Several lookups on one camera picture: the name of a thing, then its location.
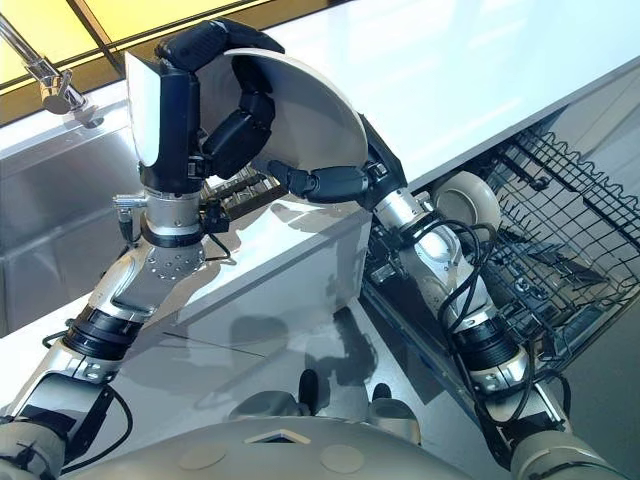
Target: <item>yellow light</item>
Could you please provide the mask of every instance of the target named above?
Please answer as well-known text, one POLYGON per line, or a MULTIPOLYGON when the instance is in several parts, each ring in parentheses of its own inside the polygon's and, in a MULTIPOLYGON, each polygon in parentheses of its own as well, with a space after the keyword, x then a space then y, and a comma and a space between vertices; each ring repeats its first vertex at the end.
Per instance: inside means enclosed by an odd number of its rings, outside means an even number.
POLYGON ((111 41, 150 30, 167 23, 237 0, 85 0, 111 41))
MULTIPOLYGON (((65 0, 2 0, 2 14, 40 55, 59 62, 97 47, 65 0)), ((0 83, 24 75, 20 57, 0 43, 0 83)))
POLYGON ((0 39, 0 83, 25 75, 20 57, 4 39, 0 39))

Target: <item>dishwasher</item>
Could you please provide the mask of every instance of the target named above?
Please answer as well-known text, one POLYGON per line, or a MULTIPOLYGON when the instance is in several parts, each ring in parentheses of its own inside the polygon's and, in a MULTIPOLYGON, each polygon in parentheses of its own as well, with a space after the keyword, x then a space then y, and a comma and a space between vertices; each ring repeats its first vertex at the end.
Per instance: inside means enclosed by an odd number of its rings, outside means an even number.
MULTIPOLYGON (((563 371, 638 295, 640 210, 637 197, 543 125, 460 170, 482 178, 500 205, 494 250, 482 270, 500 321, 520 344, 538 344, 536 370, 563 371)), ((374 221, 363 301, 401 333, 474 418, 441 329, 384 238, 374 221)))

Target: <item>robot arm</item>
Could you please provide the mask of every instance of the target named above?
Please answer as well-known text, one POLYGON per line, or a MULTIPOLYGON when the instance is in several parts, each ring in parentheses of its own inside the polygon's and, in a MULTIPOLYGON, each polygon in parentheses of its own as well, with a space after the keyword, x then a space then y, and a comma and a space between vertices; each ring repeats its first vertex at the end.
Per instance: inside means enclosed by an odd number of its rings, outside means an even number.
MULTIPOLYGON (((229 178, 248 163, 269 139, 275 116, 265 76, 250 60, 234 58, 239 107, 206 140, 199 138, 194 73, 238 46, 283 51, 266 35, 221 20, 202 22, 161 44, 157 63, 128 57, 131 123, 144 185, 142 194, 115 200, 128 251, 0 419, 3 480, 55 479, 63 465, 87 451, 115 395, 108 384, 142 325, 182 278, 202 266, 204 236, 224 229, 224 219, 210 218, 219 208, 200 205, 203 181, 213 174, 229 178), (142 210, 140 239, 133 236, 134 209, 142 210)), ((514 478, 561 480, 587 464, 599 468, 589 469, 594 479, 618 478, 570 435, 562 409, 542 378, 530 373, 532 352, 518 346, 496 318, 453 224, 413 198, 400 161, 362 121, 369 144, 362 169, 307 173, 277 161, 266 169, 311 201, 356 200, 393 235, 404 267, 440 319, 469 391, 482 399, 478 416, 491 450, 502 465, 511 461, 514 478)))
POLYGON ((402 268, 416 280, 445 333, 489 449, 513 478, 569 478, 583 475, 585 467, 593 467, 586 469, 594 479, 622 478, 572 435, 567 414, 544 382, 549 372, 535 376, 533 348, 519 346, 505 330, 479 275, 482 255, 478 250, 476 265, 462 255, 453 228, 465 226, 439 218, 431 205, 413 197, 399 159, 361 119, 369 144, 362 169, 307 173, 272 161, 268 171, 310 201, 357 201, 390 233, 402 268))
POLYGON ((235 60, 239 107, 201 142, 194 72, 239 46, 284 51, 263 33, 217 20, 159 45, 157 63, 128 56, 130 115, 144 186, 139 195, 114 200, 128 251, 2 417, 3 479, 57 478, 63 465, 88 450, 114 396, 108 384, 144 322, 178 282, 203 265, 204 236, 221 231, 220 225, 224 230, 224 221, 208 218, 220 210, 202 206, 199 192, 206 177, 229 178, 265 145, 275 116, 271 89, 250 60, 235 60), (138 239, 134 209, 141 210, 138 239))

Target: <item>dish rack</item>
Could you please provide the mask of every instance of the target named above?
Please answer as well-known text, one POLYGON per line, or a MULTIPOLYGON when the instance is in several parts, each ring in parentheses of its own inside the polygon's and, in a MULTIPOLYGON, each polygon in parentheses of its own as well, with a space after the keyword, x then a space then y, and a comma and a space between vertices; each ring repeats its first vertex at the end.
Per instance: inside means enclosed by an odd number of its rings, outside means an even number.
POLYGON ((640 290, 638 198, 551 132, 511 137, 465 170, 502 210, 482 275, 515 337, 562 369, 640 290))

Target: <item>window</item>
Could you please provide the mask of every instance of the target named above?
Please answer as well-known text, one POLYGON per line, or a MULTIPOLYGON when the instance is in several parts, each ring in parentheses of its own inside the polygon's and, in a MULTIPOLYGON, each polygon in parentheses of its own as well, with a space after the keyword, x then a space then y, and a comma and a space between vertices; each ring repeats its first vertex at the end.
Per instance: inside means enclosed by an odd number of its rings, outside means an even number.
MULTIPOLYGON (((332 0, 3 0, 0 13, 40 55, 86 92, 123 78, 123 51, 150 56, 163 36, 228 16, 266 28, 342 1, 332 0)), ((39 87, 0 40, 0 125, 42 108, 39 87)))

